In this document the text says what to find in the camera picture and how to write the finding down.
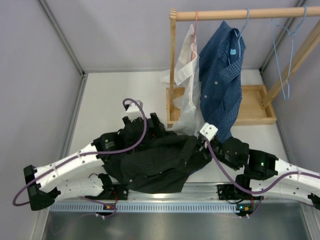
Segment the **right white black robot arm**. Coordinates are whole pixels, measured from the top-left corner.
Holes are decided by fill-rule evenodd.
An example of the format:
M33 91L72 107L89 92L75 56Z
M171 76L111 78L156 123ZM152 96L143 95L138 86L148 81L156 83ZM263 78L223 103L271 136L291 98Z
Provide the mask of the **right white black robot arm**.
M219 200L282 198L315 209L320 208L320 174L288 163L276 155L251 149L230 137L221 143L217 136L197 137L199 151L213 158L230 181L217 187Z

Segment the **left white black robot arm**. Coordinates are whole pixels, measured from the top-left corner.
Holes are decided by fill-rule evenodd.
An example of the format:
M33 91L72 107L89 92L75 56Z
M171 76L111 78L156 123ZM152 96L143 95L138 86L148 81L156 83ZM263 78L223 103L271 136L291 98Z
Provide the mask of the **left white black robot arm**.
M50 207L54 203L76 197L90 201L115 200L119 186L113 184L106 173L93 174L85 179L71 178L94 167L102 167L108 159L107 152L127 153L128 148L139 142L164 137L165 126L156 113L148 119L141 117L123 119L124 128L104 133L78 152L51 164L23 169L29 205L32 211Z

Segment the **black pinstripe shirt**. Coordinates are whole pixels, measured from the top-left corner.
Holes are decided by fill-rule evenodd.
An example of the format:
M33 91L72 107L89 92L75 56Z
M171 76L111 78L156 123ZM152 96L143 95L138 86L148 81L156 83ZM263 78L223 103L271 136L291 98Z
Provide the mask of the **black pinstripe shirt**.
M103 158L105 171L130 190L178 193L196 171L212 160L196 136L164 131L159 138L145 136L135 149Z

